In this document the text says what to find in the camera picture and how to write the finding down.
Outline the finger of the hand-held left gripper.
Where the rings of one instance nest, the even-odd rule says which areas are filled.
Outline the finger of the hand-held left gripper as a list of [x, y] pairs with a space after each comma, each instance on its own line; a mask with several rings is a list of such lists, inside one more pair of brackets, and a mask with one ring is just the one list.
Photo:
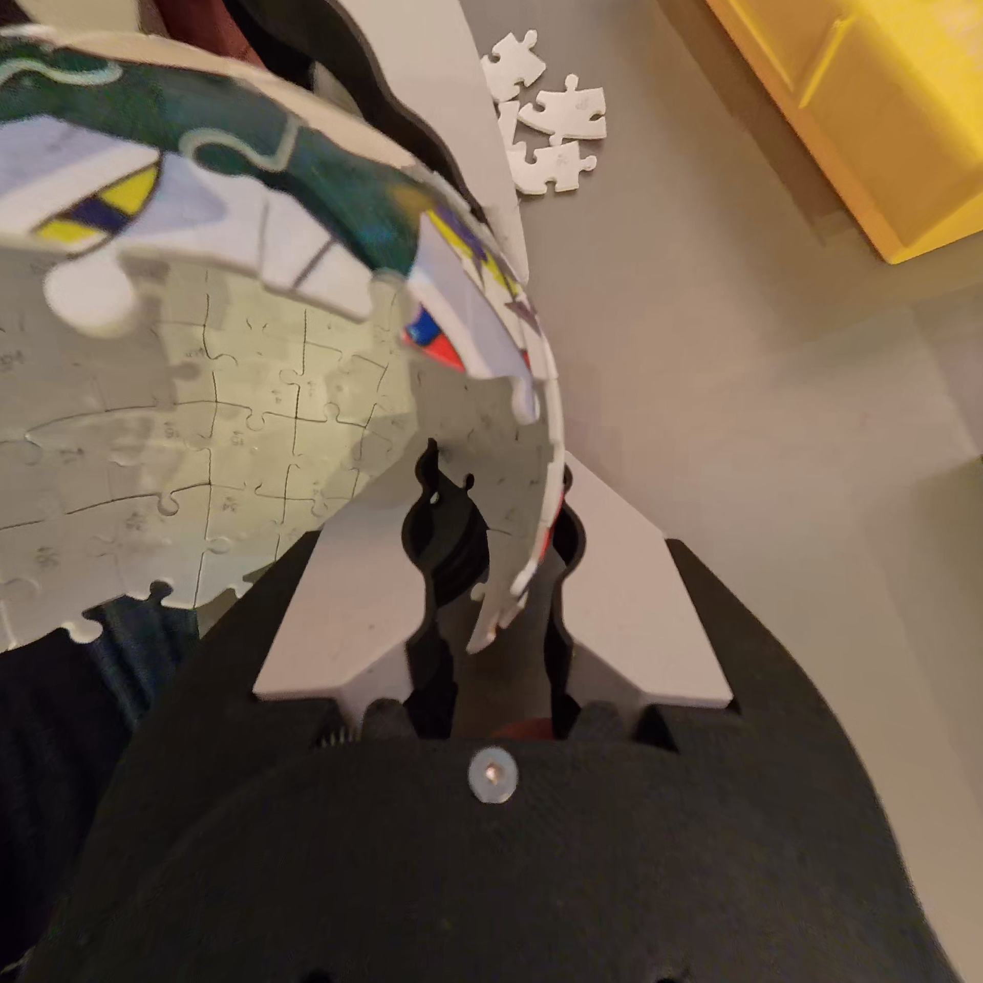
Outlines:
[[364, 119], [445, 178], [520, 283], [525, 236], [498, 117], [456, 1], [227, 2], [258, 54], [323, 66]]

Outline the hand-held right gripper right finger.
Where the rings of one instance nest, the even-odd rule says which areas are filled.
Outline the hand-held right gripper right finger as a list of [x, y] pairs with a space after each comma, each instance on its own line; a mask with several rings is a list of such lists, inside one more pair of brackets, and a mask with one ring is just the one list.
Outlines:
[[608, 705], [629, 734], [656, 709], [719, 711], [733, 693], [662, 531], [572, 454], [551, 548], [546, 628], [552, 728]]

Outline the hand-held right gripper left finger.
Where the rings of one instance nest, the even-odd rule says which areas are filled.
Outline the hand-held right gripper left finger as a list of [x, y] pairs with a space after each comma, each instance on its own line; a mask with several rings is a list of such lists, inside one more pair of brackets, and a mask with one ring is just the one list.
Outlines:
[[350, 731], [387, 699], [404, 706], [420, 736], [449, 737], [452, 657], [413, 541], [438, 480], [436, 442], [413, 437], [327, 519], [253, 683], [258, 699], [333, 700]]

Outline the black ball stand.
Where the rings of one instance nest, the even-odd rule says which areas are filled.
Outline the black ball stand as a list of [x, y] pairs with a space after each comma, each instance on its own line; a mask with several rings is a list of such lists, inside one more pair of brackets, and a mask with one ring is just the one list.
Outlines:
[[489, 564], [485, 520], [465, 490], [449, 485], [430, 505], [434, 533], [422, 554], [422, 569], [434, 589], [436, 608], [469, 593]]

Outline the colourful puzzle ball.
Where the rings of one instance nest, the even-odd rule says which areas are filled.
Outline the colourful puzzle ball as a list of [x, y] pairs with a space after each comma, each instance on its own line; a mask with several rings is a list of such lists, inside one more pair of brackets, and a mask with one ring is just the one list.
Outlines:
[[2, 30], [2, 651], [196, 608], [432, 440], [489, 532], [470, 642], [564, 498], [559, 378], [442, 175], [265, 70]]

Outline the small pile of puzzle pieces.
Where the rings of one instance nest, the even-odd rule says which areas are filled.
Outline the small pile of puzzle pieces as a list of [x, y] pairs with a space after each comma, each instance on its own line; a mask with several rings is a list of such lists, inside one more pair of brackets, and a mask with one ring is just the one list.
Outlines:
[[561, 90], [541, 90], [522, 102], [520, 95], [547, 68], [535, 52], [537, 40], [534, 30], [521, 38], [509, 33], [480, 59], [514, 189], [525, 198], [578, 190], [581, 176], [597, 164], [583, 143], [608, 134], [604, 90], [582, 88], [575, 74], [566, 76]]

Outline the person's dark shirt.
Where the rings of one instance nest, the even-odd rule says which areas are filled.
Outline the person's dark shirt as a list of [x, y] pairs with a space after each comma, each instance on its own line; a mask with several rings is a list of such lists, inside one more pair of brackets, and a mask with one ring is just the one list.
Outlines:
[[1, 658], [2, 981], [42, 935], [116, 765], [200, 637], [194, 610], [156, 596], [93, 614], [92, 642], [58, 628]]

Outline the yellow plastic tray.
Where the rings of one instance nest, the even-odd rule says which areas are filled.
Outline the yellow plastic tray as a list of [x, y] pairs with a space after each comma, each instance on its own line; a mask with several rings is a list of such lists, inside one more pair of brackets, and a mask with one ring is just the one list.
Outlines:
[[707, 6], [887, 263], [981, 232], [980, 1]]

